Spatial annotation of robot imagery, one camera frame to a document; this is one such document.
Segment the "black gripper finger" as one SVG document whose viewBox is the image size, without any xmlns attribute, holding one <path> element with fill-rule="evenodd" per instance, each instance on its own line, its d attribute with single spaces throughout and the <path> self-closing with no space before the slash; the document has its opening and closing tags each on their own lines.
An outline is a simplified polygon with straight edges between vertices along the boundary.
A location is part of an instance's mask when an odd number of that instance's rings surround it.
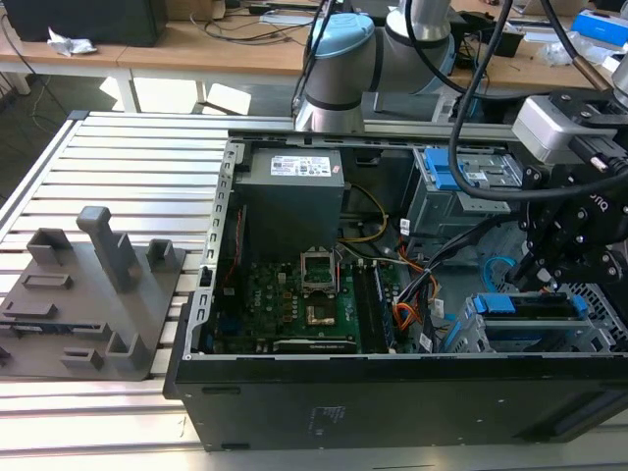
<svg viewBox="0 0 628 471">
<path fill-rule="evenodd" d="M 565 166 L 529 166 L 524 171 L 519 229 L 525 233 L 524 255 L 507 273 L 517 288 L 565 283 L 565 198 L 549 193 L 565 190 Z"/>
<path fill-rule="evenodd" d="M 562 284 L 618 283 L 627 261 L 610 247 L 626 237 L 625 216 L 544 210 L 537 218 L 537 264 Z"/>
</svg>

